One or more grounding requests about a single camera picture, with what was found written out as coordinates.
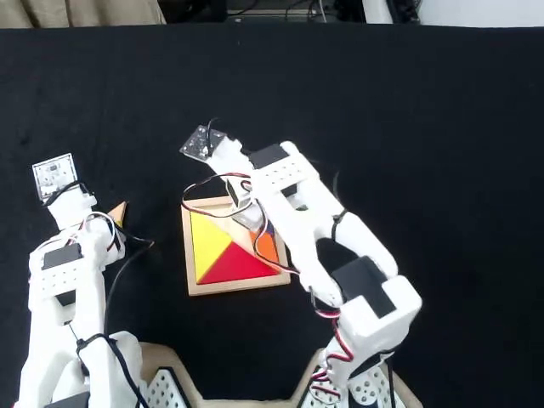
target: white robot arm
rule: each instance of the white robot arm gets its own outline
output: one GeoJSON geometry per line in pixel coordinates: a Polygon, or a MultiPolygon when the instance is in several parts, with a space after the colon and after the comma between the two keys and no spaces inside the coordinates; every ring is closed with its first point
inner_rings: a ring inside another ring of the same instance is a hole
{"type": "MultiPolygon", "coordinates": [[[[137,397],[107,337],[85,342],[104,333],[102,273],[124,257],[125,238],[109,216],[93,211],[97,201],[77,182],[71,155],[33,169],[38,194],[60,232],[30,255],[31,335],[15,407],[134,407],[137,397]]],[[[110,338],[139,386],[138,340],[125,331],[110,338]]]]}
{"type": "Polygon", "coordinates": [[[333,398],[327,403],[347,406],[352,379],[393,353],[421,308],[421,298],[398,275],[385,246],[343,208],[293,143],[246,156],[238,140],[208,124],[199,126],[180,151],[222,177],[238,222],[251,230],[269,221],[274,225],[291,252],[303,288],[332,308],[319,312],[332,319],[335,337],[321,356],[310,389],[316,397],[321,392],[333,398]],[[333,239],[358,258],[329,273],[317,256],[320,238],[333,239]]]}

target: curtain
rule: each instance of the curtain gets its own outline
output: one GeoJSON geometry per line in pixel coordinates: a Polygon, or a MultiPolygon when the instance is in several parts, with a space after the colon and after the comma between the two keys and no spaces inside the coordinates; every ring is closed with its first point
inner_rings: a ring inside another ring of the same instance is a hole
{"type": "Polygon", "coordinates": [[[165,24],[157,0],[0,0],[0,28],[165,24]]]}

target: black table surface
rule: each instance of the black table surface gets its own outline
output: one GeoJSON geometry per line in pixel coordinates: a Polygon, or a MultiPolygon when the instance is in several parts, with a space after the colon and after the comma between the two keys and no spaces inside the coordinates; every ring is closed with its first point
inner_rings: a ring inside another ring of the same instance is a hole
{"type": "Polygon", "coordinates": [[[172,347],[206,398],[291,395],[332,335],[297,279],[187,295],[180,193],[211,170],[178,148],[212,116],[249,150],[290,139],[325,181],[341,169],[344,205],[423,298],[395,370],[426,406],[536,402],[543,49],[541,29],[0,31],[3,404],[27,353],[28,253],[55,233],[30,165],[66,152],[102,207],[130,201],[127,227],[157,241],[124,276],[112,328],[172,347]]]}

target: perforated metal plate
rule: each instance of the perforated metal plate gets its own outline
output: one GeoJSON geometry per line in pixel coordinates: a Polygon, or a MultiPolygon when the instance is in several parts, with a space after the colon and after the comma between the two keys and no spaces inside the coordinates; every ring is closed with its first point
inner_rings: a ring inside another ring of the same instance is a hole
{"type": "MultiPolygon", "coordinates": [[[[352,378],[348,383],[348,387],[354,401],[359,405],[368,406],[377,403],[378,408],[389,408],[391,406],[389,380],[380,367],[371,368],[369,371],[352,378]]],[[[397,408],[405,408],[396,393],[394,393],[394,397],[397,408]]]]}
{"type": "Polygon", "coordinates": [[[147,388],[150,408],[189,408],[178,379],[170,368],[161,368],[147,388]]]}
{"type": "MultiPolygon", "coordinates": [[[[310,382],[298,408],[391,407],[389,381],[379,367],[372,368],[350,380],[348,383],[349,395],[346,395],[342,400],[321,390],[312,389],[312,385],[337,391],[332,388],[329,382],[310,382]]],[[[394,396],[397,408],[405,408],[399,396],[396,393],[394,396]]]]}

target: white wall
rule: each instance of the white wall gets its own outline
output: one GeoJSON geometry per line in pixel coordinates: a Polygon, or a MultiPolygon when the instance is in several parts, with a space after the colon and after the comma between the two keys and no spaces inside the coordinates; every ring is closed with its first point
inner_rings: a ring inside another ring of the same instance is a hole
{"type": "Polygon", "coordinates": [[[419,17],[433,26],[544,26],[544,0],[422,0],[419,17]]]}

